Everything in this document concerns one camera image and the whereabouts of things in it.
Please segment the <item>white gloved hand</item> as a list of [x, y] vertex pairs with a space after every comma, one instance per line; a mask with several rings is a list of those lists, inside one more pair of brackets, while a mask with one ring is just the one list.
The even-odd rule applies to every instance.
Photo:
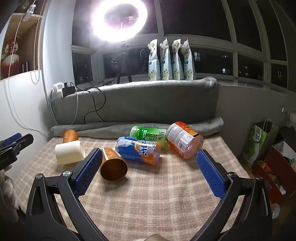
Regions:
[[12, 164], [1, 170], [1, 220], [15, 224], [19, 220], [16, 192], [13, 180], [6, 175], [11, 168]]

